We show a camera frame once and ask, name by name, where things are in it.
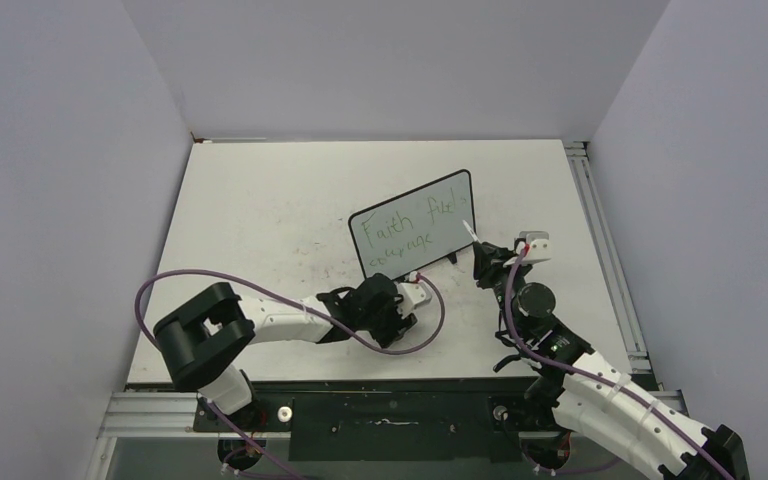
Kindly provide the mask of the white whiteboard marker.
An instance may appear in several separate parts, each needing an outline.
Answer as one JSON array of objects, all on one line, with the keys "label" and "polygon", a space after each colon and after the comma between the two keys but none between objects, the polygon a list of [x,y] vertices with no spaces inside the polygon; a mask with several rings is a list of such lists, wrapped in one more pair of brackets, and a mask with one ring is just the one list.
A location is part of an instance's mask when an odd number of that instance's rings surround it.
[{"label": "white whiteboard marker", "polygon": [[468,221],[466,221],[466,220],[462,220],[462,223],[463,223],[463,225],[464,225],[464,227],[465,227],[465,229],[466,229],[467,233],[468,233],[468,234],[469,234],[469,236],[471,237],[472,241],[473,241],[474,243],[479,243],[479,242],[480,242],[480,239],[479,239],[479,237],[477,236],[477,234],[476,234],[476,232],[474,231],[474,229],[472,228],[472,226],[470,225],[470,223],[469,223]]}]

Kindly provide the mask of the black framed small whiteboard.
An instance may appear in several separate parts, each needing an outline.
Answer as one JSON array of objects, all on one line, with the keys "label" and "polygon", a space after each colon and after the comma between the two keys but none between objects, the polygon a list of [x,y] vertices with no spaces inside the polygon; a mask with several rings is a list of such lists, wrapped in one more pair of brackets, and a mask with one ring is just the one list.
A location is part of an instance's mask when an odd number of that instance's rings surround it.
[{"label": "black framed small whiteboard", "polygon": [[397,279],[438,260],[456,261],[476,232],[471,172],[457,170],[352,214],[348,228],[361,272]]}]

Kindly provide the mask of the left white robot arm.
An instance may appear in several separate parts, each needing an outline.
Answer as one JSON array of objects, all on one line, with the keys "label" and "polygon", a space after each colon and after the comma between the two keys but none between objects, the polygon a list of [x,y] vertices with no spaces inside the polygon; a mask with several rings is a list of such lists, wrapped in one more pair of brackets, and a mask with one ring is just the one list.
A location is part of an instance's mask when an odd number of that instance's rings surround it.
[{"label": "left white robot arm", "polygon": [[251,382],[233,365],[245,347],[329,344],[364,332],[386,349],[416,324],[416,310],[429,300],[426,287],[383,274],[302,300],[242,297],[230,283],[217,282],[159,320],[153,335],[175,389],[199,393],[224,423],[242,431],[258,416]]}]

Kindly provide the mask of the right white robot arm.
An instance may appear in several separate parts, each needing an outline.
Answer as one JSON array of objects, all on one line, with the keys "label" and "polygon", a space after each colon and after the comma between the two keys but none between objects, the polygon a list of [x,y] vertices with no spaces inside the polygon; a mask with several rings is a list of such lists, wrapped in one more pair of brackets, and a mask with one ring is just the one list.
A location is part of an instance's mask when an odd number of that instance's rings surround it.
[{"label": "right white robot arm", "polygon": [[664,404],[555,315],[554,293],[526,278],[538,250],[525,238],[511,248],[472,244],[473,279],[492,291],[496,337],[513,351],[493,369],[525,361],[538,375],[524,394],[529,421],[578,433],[649,479],[749,478],[737,432]]}]

